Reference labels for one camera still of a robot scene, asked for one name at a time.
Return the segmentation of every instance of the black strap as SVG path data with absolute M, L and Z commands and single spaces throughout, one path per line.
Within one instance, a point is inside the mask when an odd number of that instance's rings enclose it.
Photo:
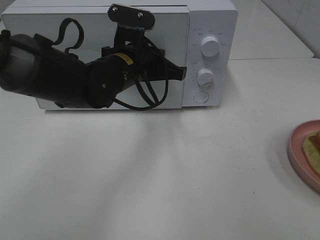
M 74 23 L 76 25 L 76 27 L 78 28 L 79 30 L 79 37 L 78 37 L 78 41 L 76 41 L 75 45 L 71 46 L 71 47 L 67 47 L 65 50 L 64 50 L 64 53 L 66 54 L 69 54 L 69 50 L 70 49 L 77 49 L 81 46 L 81 44 L 83 43 L 84 41 L 84 38 L 85 38 L 85 32 L 84 32 L 84 29 L 82 28 L 82 26 L 80 25 L 80 23 L 75 20 L 75 19 L 72 19 L 72 18 L 66 18 L 64 19 L 61 24 L 60 24 L 60 28 L 59 28 L 59 36 L 58 36 L 58 39 L 53 43 L 53 45 L 59 45 L 60 43 L 62 43 L 62 41 L 64 40 L 65 38 L 65 34 L 66 34 L 66 29 L 68 27 L 68 25 L 70 23 Z

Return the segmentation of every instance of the white knob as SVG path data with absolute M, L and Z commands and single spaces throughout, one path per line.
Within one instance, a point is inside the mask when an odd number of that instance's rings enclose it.
M 196 75 L 196 80 L 200 86 L 212 83 L 214 78 L 214 73 L 208 68 L 202 68 L 198 71 Z
M 216 36 L 206 36 L 200 42 L 200 49 L 204 56 L 213 57 L 215 56 L 220 48 L 220 39 Z

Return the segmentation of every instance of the white table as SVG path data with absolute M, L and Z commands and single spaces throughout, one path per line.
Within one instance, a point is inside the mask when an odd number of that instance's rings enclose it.
M 232 2 L 239 15 L 230 59 L 290 59 L 314 56 L 261 0 Z
M 0 91 L 0 239 L 317 240 L 288 162 L 320 60 L 232 60 L 221 106 L 47 111 Z

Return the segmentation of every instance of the yellow label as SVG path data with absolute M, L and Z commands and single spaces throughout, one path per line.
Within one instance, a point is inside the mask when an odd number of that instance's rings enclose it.
M 122 58 L 126 62 L 126 64 L 128 64 L 128 65 L 131 65 L 134 63 L 134 61 L 128 55 L 126 55 L 124 53 L 116 52 L 113 55 L 117 55 L 118 57 Z

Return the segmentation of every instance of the cable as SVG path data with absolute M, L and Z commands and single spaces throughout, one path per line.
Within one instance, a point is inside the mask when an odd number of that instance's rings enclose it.
M 153 109 L 153 108 L 156 108 L 158 107 L 159 105 L 161 105 L 165 100 L 166 100 L 166 97 L 168 95 L 168 90 L 169 90 L 169 76 L 168 76 L 168 65 L 167 65 L 167 62 L 166 62 L 166 59 L 165 57 L 161 54 L 161 51 L 157 48 L 157 46 L 150 40 L 148 39 L 147 37 L 144 37 L 144 39 L 146 40 L 146 42 L 148 44 L 150 44 L 152 46 L 152 49 L 154 50 L 154 52 L 162 59 L 163 61 L 163 66 L 164 66 L 164 75 L 165 75 L 165 89 L 164 89 L 164 94 L 163 94 L 163 97 L 162 99 L 159 101 L 159 102 L 156 102 L 155 104 L 152 104 L 150 106 L 146 106 L 146 107 L 137 107 L 137 106 L 133 106 L 133 105 L 130 105 L 130 104 L 127 104 L 117 98 L 114 98 L 114 97 L 111 97 L 107 94 L 105 94 L 104 92 L 102 92 L 95 84 L 93 84 L 92 82 L 88 81 L 87 79 L 83 78 L 82 76 L 78 75 L 76 72 L 72 71 L 71 69 L 65 67 L 63 64 L 61 64 L 59 61 L 55 60 L 55 59 L 51 59 L 50 57 L 48 57 L 47 55 L 45 55 L 43 52 L 39 51 L 38 49 L 35 49 L 33 47 L 30 47 L 22 42 L 19 42 L 19 41 L 16 41 L 16 40 L 13 40 L 13 39 L 9 39 L 10 43 L 13 45 L 13 46 L 16 46 L 16 47 L 19 47 L 21 48 L 22 50 L 25 50 L 25 51 L 28 51 L 30 53 L 33 53 L 33 54 L 36 54 L 42 58 L 45 58 L 53 63 L 55 63 L 56 65 L 60 66 L 61 68 L 65 69 L 67 72 L 77 76 L 80 80 L 82 80 L 84 83 L 86 83 L 87 85 L 90 85 L 90 86 L 93 86 L 96 91 L 102 95 L 104 95 L 105 97 L 113 100 L 115 103 L 125 107 L 125 108 L 128 108 L 128 109 L 131 109 L 131 110 L 135 110 L 135 111 L 146 111 L 146 110 L 150 110 L 150 109 Z

